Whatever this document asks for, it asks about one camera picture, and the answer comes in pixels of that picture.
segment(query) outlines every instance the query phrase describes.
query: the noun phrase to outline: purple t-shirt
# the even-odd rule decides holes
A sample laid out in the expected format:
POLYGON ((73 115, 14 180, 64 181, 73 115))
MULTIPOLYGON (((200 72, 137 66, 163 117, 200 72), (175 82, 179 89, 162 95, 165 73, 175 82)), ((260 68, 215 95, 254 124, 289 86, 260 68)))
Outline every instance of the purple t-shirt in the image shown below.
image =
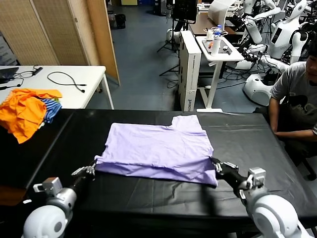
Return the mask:
POLYGON ((174 117, 170 126, 113 123, 96 170, 217 185, 212 152, 196 115, 174 117))

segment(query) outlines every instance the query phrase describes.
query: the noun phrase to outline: laptop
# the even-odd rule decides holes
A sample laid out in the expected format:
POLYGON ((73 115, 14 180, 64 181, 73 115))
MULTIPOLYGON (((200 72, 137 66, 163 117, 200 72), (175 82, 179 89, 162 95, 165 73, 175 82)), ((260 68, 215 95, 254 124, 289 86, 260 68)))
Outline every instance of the laptop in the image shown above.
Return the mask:
POLYGON ((14 79, 14 75, 18 71, 19 67, 0 69, 0 84, 7 83, 14 79))

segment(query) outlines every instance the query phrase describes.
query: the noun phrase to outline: black tablecloth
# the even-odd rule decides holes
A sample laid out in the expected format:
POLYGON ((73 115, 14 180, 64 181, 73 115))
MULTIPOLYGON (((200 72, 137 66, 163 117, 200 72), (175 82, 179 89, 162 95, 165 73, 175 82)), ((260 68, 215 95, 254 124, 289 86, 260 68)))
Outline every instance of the black tablecloth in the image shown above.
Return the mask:
MULTIPOLYGON (((242 175, 249 168, 265 169, 266 187, 290 201, 304 225, 316 225, 316 198, 262 115, 61 110, 58 116, 69 112, 72 115, 67 126, 57 136, 32 183, 58 176, 63 185, 69 185, 74 170, 103 152, 113 122, 170 125, 174 116, 197 114, 216 158, 238 165, 242 175)), ((214 189, 201 184, 106 173, 96 174, 85 196, 76 203, 74 217, 105 227, 122 224, 226 232, 255 227, 245 207, 224 181, 219 181, 214 189)))

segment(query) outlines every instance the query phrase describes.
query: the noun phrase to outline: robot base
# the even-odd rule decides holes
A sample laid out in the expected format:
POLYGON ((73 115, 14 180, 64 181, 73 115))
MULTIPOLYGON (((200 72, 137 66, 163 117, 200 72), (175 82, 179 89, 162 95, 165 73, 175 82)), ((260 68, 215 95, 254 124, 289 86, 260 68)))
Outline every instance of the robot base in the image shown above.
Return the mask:
POLYGON ((261 106, 268 106, 272 86, 264 85, 261 81, 263 78, 260 74, 250 75, 244 85, 243 91, 252 102, 261 106))

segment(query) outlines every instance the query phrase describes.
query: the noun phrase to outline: robotic hand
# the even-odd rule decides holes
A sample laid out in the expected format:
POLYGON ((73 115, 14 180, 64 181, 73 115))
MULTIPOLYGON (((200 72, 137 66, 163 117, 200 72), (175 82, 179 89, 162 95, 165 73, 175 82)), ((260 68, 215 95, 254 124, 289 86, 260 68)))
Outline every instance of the robotic hand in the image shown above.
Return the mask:
POLYGON ((233 188, 264 238, 311 238, 292 204, 265 188, 265 170, 249 169, 246 178, 239 175, 236 165, 215 158, 212 161, 217 179, 225 180, 233 188))
POLYGON ((47 204, 34 210, 26 219, 22 238, 58 238, 72 219, 73 207, 79 193, 94 179, 95 164, 81 167, 72 173, 76 181, 63 188, 58 177, 35 184, 35 192, 45 192, 47 204))

